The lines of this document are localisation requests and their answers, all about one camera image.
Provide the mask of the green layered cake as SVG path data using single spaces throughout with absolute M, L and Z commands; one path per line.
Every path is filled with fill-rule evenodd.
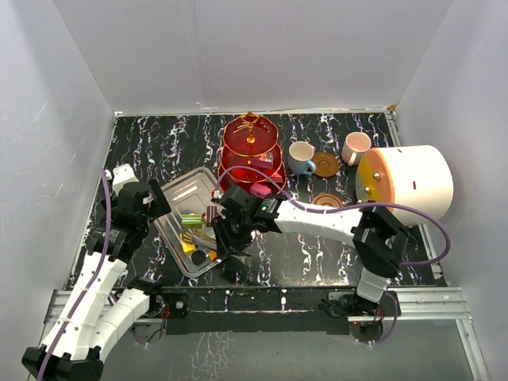
M 183 214 L 181 224 L 184 229 L 200 229 L 205 222 L 202 214 Z

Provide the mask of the stainless steel tray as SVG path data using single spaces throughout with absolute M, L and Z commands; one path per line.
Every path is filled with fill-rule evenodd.
M 156 220 L 156 228 L 170 249 L 180 271 L 188 278 L 198 278 L 221 262 L 221 259 L 211 262 L 208 257 L 209 251 L 217 252 L 212 227 L 206 227 L 204 224 L 200 229 L 184 229 L 181 224 L 183 214 L 202 214 L 205 217 L 206 207 L 211 205 L 211 195 L 216 182 L 217 179 L 210 169 L 198 167 L 162 187 L 171 212 Z M 202 250 L 207 254 L 205 263 L 195 266 L 191 261 L 191 255 L 184 254 L 181 233 L 193 234 L 196 250 Z

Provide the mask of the black round cookie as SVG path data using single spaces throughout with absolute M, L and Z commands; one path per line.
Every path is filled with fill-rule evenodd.
M 192 263 L 198 266 L 206 262 L 207 254 L 202 250 L 195 250 L 192 252 L 190 258 Z

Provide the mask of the yellow cake slice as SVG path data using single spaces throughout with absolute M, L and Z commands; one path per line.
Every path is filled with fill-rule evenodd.
M 190 256 L 193 252 L 196 251 L 197 246 L 194 242 L 194 236 L 192 233 L 181 233 L 180 240 L 183 252 L 186 256 Z

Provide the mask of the brown chocolate cake slice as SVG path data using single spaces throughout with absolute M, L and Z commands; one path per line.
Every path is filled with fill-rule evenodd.
M 217 211 L 217 207 L 215 205 L 210 205 L 210 206 L 206 207 L 206 212 L 205 212 L 205 217 L 204 217 L 206 227 L 212 226 L 212 222 L 217 217 L 217 215 L 218 215 L 218 211 Z

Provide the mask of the pink cake slice front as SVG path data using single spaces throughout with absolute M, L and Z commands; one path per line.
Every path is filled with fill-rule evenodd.
M 259 198 L 266 198 L 271 193 L 271 189 L 263 184 L 254 183 L 250 188 L 250 193 Z

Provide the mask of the red pink cake slice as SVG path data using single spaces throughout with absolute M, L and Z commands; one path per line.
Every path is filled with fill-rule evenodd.
M 271 176 L 271 179 L 275 182 L 275 183 L 278 183 L 278 184 L 284 184 L 285 183 L 285 178 L 280 175 L 278 172 L 274 173 L 272 176 Z

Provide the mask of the red three-tier dessert stand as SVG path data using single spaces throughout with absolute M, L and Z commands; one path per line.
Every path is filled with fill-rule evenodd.
M 218 175 L 221 178 L 219 187 L 227 191 L 237 185 L 250 192 L 254 183 L 263 184 L 278 194 L 285 187 L 286 171 L 279 145 L 279 130 L 267 117 L 249 112 L 230 121 L 223 132 Z M 265 152 L 274 155 L 272 169 L 255 167 L 252 158 Z M 284 184 L 275 183 L 271 176 L 278 172 L 285 178 Z

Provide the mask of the magenta cake slice back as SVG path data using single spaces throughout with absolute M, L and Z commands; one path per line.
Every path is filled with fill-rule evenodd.
M 252 158 L 252 164 L 255 167 L 261 167 L 266 169 L 272 169 L 274 166 L 274 155 L 272 152 L 265 152 L 262 155 L 254 156 Z

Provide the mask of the brown saucer front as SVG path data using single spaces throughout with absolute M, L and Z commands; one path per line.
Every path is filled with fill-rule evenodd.
M 313 199 L 313 204 L 318 206 L 329 206 L 333 208 L 341 208 L 343 206 L 341 199 L 335 194 L 330 193 L 320 193 L 316 195 Z

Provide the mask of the brown saucer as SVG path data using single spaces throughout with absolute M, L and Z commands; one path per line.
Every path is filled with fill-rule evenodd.
M 320 193 L 316 195 L 313 199 L 313 204 L 318 206 L 329 206 L 333 208 L 341 208 L 343 206 L 341 199 L 335 194 L 330 193 Z
M 335 155 L 327 152 L 316 152 L 312 158 L 316 169 L 314 174 L 322 178 L 329 178 L 335 176 L 340 168 L 340 164 Z

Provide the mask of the blue and white teacup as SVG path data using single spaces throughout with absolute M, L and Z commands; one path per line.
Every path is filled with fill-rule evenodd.
M 289 147 L 288 164 L 295 175 L 312 175 L 317 167 L 312 161 L 315 148 L 308 142 L 296 141 Z

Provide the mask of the pink and white teacup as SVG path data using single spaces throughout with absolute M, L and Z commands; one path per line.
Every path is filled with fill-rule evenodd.
M 345 138 L 341 157 L 348 166 L 355 166 L 370 148 L 371 139 L 366 133 L 350 133 Z

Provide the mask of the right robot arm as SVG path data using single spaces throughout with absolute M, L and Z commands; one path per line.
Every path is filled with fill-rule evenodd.
M 212 219 L 219 256 L 240 255 L 252 243 L 254 231 L 305 233 L 355 248 L 364 269 L 353 302 L 365 315 L 381 307 L 409 239 L 406 227 L 378 203 L 335 210 L 301 203 L 285 194 L 260 198 L 239 186 L 224 193 L 213 190 L 211 201 L 222 207 L 221 215 Z

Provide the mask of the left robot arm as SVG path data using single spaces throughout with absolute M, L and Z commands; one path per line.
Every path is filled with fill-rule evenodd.
M 81 272 L 56 323 L 21 359 L 37 380 L 99 380 L 106 357 L 134 322 L 164 307 L 159 284 L 136 277 L 109 311 L 102 311 L 150 225 L 171 208 L 158 182 L 139 181 L 129 164 L 101 177 L 106 216 L 87 238 Z

